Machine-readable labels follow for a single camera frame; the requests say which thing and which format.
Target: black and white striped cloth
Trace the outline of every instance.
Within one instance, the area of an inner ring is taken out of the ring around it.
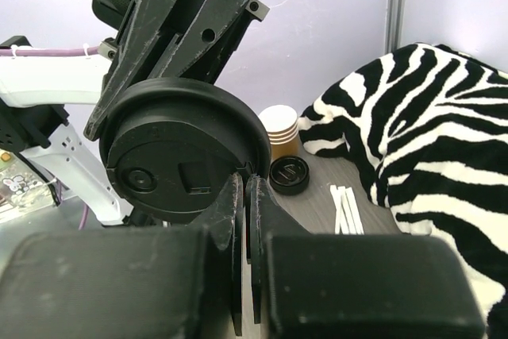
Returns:
[[[412,44],[332,85],[298,124],[306,151],[356,164],[401,231],[456,251],[489,338],[508,339],[508,76]]]

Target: cup lid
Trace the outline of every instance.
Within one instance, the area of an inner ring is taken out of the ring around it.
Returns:
[[[274,191],[297,195],[309,186],[309,165],[299,156],[283,156],[271,164],[269,178]]]

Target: black round lid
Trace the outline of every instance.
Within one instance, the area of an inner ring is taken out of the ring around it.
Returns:
[[[309,165],[298,156],[283,156],[270,166],[270,184],[282,195],[297,195],[309,185]]]
[[[235,172],[267,178],[270,141],[240,99],[208,83],[147,79],[108,113],[101,158],[115,191],[161,220],[188,224]]]

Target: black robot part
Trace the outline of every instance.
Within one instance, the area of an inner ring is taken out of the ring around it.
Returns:
[[[117,53],[85,135],[99,138],[117,98],[135,83],[159,77],[215,83],[250,22],[267,12],[258,1],[257,7],[247,7],[254,1],[130,0],[111,43]]]
[[[483,337],[468,281],[443,241],[311,234],[265,179],[251,178],[247,191],[261,338]],[[187,226],[30,237],[0,282],[0,337],[241,335],[243,195],[235,174]]]
[[[190,79],[130,87],[100,140],[118,194],[153,218],[187,224],[216,199],[230,174],[267,176],[269,140],[238,98]]]

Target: table surface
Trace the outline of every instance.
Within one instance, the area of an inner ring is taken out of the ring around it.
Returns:
[[[389,210],[371,204],[360,185],[354,164],[343,159],[324,159],[305,152],[301,155],[310,167],[310,185],[296,196],[276,195],[279,204],[292,214],[312,233],[333,233],[335,228],[335,206],[329,186],[352,187],[366,234],[398,233],[397,225]],[[76,198],[67,200],[59,208],[46,208],[22,218],[0,224],[0,271],[13,249],[21,240],[32,233],[77,229],[83,204]],[[101,229],[89,217],[87,229]],[[250,269],[244,262],[244,338],[260,337],[260,327],[253,324],[252,296],[250,291]]]

